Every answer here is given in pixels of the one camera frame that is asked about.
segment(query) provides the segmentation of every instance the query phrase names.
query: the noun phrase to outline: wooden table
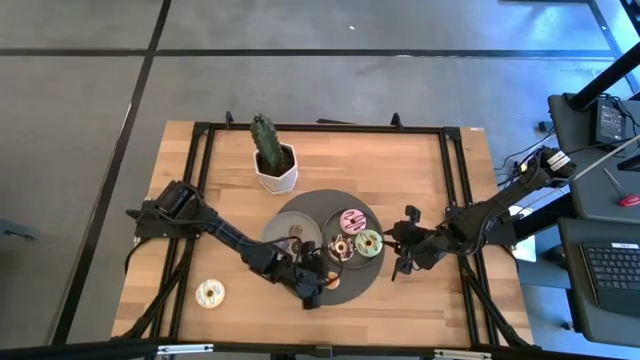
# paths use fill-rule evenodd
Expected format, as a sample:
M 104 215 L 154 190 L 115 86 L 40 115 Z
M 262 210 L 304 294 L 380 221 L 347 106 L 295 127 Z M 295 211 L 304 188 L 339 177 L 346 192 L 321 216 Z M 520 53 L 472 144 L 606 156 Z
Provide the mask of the wooden table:
M 193 123 L 169 122 L 160 145 L 149 196 L 155 198 L 170 180 L 182 178 Z M 253 170 L 254 145 L 248 131 L 216 131 L 205 191 L 207 203 L 252 238 L 294 196 L 316 190 L 351 193 L 375 212 L 384 229 L 403 219 L 404 207 L 422 210 L 421 226 L 443 220 L 446 187 L 438 137 L 421 134 L 279 132 L 295 146 L 299 178 L 292 193 L 271 195 Z M 482 129 L 463 128 L 462 139 L 475 201 L 496 192 L 491 158 Z M 453 144 L 450 153 L 455 154 Z M 457 169 L 455 156 L 452 167 Z M 197 179 L 196 166 L 193 179 Z M 462 203 L 459 176 L 456 194 Z M 158 290 L 167 240 L 152 240 L 131 260 L 113 326 L 128 330 Z M 513 259 L 501 248 L 484 249 L 491 295 L 505 318 L 532 341 Z M 460 275 L 449 255 L 430 271 L 398 275 L 391 282 L 395 255 L 387 251 L 378 278 L 356 299 L 337 306 L 303 311 L 300 300 L 284 287 L 249 272 L 240 257 L 209 235 L 198 240 L 189 276 L 180 340 L 287 344 L 469 346 Z M 218 308 L 205 310 L 195 289 L 205 279 L 222 281 L 227 295 Z M 162 334 L 168 333 L 172 305 Z M 481 339 L 486 341 L 482 307 L 476 300 Z

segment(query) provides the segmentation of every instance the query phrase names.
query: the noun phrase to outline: white sticker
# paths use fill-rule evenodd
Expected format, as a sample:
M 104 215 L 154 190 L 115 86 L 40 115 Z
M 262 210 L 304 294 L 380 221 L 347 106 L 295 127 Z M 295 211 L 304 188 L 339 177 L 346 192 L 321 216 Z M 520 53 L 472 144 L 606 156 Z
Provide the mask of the white sticker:
M 640 249 L 640 247 L 638 247 L 638 244 L 611 243 L 611 246 L 620 249 Z
M 549 160 L 547 160 L 547 163 L 549 165 L 553 165 L 553 164 L 556 163 L 556 161 L 562 159 L 563 157 L 566 157 L 566 155 L 565 155 L 564 151 L 560 150 L 555 155 L 550 157 Z
M 555 164 L 551 165 L 551 171 L 556 171 L 563 167 L 566 163 L 571 161 L 568 156 L 563 157 L 561 160 L 556 161 Z

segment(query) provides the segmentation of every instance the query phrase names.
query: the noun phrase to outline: electronic device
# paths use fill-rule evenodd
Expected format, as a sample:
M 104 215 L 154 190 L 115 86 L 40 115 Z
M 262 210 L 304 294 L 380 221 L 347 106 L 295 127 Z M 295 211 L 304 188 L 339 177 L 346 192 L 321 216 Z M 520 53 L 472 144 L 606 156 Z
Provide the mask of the electronic device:
M 593 121 L 591 123 L 591 144 L 606 144 L 600 148 L 611 151 L 627 136 L 627 118 L 619 108 L 619 104 L 609 98 L 599 98 L 592 105 Z
M 580 249 L 598 306 L 640 317 L 640 243 L 586 242 Z

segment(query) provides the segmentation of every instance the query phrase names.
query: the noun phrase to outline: white hexagonal planter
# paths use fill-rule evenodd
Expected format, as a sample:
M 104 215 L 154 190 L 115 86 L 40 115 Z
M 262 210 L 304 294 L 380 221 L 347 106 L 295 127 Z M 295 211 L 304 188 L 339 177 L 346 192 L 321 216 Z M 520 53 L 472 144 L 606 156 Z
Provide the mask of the white hexagonal planter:
M 293 166 L 289 171 L 279 177 L 261 173 L 260 170 L 258 170 L 258 150 L 253 153 L 253 166 L 258 175 L 258 180 L 260 180 L 260 183 L 273 195 L 291 192 L 293 186 L 296 184 L 296 180 L 298 180 L 298 159 L 296 158 L 295 149 L 289 144 L 280 143 L 280 145 L 287 148 L 293 155 Z

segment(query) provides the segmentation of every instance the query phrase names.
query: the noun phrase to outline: pink frosted donut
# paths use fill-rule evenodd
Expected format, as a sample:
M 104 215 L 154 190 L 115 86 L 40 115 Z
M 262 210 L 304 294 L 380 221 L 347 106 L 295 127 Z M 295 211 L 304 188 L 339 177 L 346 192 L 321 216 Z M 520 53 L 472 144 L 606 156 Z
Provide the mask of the pink frosted donut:
M 367 226 L 367 218 L 358 209 L 345 210 L 340 215 L 340 228 L 349 235 L 356 235 Z

